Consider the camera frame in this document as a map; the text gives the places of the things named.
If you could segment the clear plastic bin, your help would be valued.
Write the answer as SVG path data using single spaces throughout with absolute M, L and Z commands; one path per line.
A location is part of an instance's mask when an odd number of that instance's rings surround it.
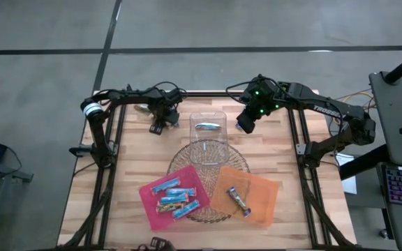
M 197 123 L 217 123 L 220 130 L 196 130 Z M 203 142 L 207 143 L 207 150 L 203 151 Z M 228 153 L 227 116 L 224 112 L 194 112 L 190 115 L 190 145 L 191 160 L 202 165 L 226 163 Z

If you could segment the orange translucent plastic bin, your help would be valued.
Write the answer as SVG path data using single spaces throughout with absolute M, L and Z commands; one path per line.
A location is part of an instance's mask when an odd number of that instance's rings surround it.
M 250 208 L 249 216 L 244 216 L 244 210 L 228 194 L 230 188 L 234 188 L 239 198 Z M 277 182 L 224 166 L 220 169 L 210 206 L 233 218 L 268 228 L 273 222 L 277 195 Z

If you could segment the dark blue yellow granola bar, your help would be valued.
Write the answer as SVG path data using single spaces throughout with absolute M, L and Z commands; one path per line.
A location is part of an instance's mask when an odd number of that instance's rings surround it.
M 228 195 L 232 198 L 232 200 L 238 205 L 238 207 L 243 212 L 245 218 L 247 218 L 251 214 L 251 209 L 247 207 L 244 200 L 239 196 L 235 187 L 231 187 L 227 190 Z

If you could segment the dark grey desk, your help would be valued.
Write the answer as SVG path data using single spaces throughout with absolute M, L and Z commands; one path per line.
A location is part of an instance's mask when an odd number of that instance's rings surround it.
M 342 179 L 356 176 L 369 169 L 375 169 L 384 201 L 383 217 L 389 238 L 395 240 L 402 251 L 402 204 L 390 203 L 386 194 L 384 171 L 386 167 L 402 167 L 402 78 L 396 85 L 387 84 L 383 75 L 387 72 L 373 73 L 369 76 L 371 88 L 377 104 L 385 144 L 359 156 L 341 167 Z

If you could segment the light blue granola bar red end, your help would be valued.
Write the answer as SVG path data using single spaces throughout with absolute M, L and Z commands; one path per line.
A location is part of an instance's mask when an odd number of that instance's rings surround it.
M 197 209 L 199 207 L 200 207 L 200 202 L 195 199 L 194 201 L 183 206 L 182 208 L 179 208 L 179 209 L 173 211 L 172 217 L 174 220 L 178 220 L 178 219 L 188 215 L 189 213 L 193 212 L 195 209 Z
M 167 190 L 169 188 L 177 187 L 180 184 L 181 184 L 180 178 L 176 177 L 176 178 L 170 179 L 169 181 L 163 182 L 163 183 L 161 183 L 159 185 L 156 185 L 156 186 L 152 187 L 151 191 L 152 191 L 153 195 L 156 195 L 160 191 Z
M 183 203 L 189 200 L 189 196 L 187 193 L 181 193 L 176 196 L 170 197 L 161 197 L 159 200 L 159 204 L 173 204 L 173 203 Z
M 187 194 L 189 197 L 194 197 L 197 194 L 196 188 L 169 188 L 165 192 L 167 197 L 175 197 L 180 194 Z

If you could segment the pink translucent plastic bin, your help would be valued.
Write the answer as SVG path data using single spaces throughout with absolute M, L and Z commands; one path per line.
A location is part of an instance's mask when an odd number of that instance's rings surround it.
M 167 176 L 152 181 L 151 183 L 144 185 L 139 189 L 140 199 L 142 200 L 142 205 L 144 207 L 152 231 L 165 229 L 173 222 L 175 222 L 175 219 L 171 212 L 157 212 L 158 201 L 161 197 L 166 196 L 166 192 L 152 191 L 152 188 L 174 178 L 179 178 L 179 180 L 181 181 L 181 184 L 180 186 L 178 186 L 178 188 L 194 188 L 196 190 L 196 196 L 189 197 L 189 202 L 192 202 L 196 199 L 199 201 L 200 206 L 191 211 L 188 215 L 193 212 L 198 212 L 201 208 L 205 208 L 209 205 L 209 198 L 207 196 L 207 193 L 204 189 L 204 186 L 202 185 L 198 173 L 192 165 L 183 167 L 182 169 L 172 172 Z

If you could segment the white paper sheet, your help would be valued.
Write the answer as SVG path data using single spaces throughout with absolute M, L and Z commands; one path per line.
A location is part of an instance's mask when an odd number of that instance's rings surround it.
M 342 180 L 341 183 L 344 193 L 348 193 L 351 195 L 357 194 L 357 181 L 355 176 Z
M 348 162 L 353 161 L 354 159 L 355 159 L 354 156 L 341 154 L 341 153 L 337 153 L 335 156 L 335 160 L 337 161 L 338 166 L 342 166 Z

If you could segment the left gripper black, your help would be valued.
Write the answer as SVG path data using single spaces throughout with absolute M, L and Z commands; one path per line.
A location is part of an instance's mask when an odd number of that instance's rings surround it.
M 177 123 L 179 120 L 177 106 L 183 101 L 183 93 L 179 89 L 173 89 L 170 92 L 156 89 L 153 91 L 153 95 L 155 100 L 151 102 L 150 110 L 154 115 L 154 120 L 164 123 Z M 163 128 L 163 124 L 153 123 L 149 132 L 161 135 Z

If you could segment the round woven placemat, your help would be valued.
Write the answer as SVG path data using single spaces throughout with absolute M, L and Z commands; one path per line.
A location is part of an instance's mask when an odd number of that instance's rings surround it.
M 228 145 L 228 153 L 229 159 L 226 163 L 214 165 L 197 164 L 191 160 L 191 145 L 187 144 L 174 155 L 168 166 L 167 174 L 178 171 L 185 166 L 193 165 L 200 177 L 208 198 L 211 199 L 222 166 L 227 165 L 241 172 L 251 172 L 245 158 L 236 148 Z M 218 223 L 230 219 L 231 215 L 221 213 L 210 206 L 206 206 L 191 213 L 187 218 L 201 223 Z

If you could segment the green red yellow granola bar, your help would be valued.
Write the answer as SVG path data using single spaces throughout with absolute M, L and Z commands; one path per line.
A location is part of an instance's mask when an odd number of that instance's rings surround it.
M 156 207 L 157 213 L 165 213 L 170 211 L 175 211 L 177 209 L 181 209 L 185 206 L 184 202 L 175 202 L 169 204 L 158 204 Z

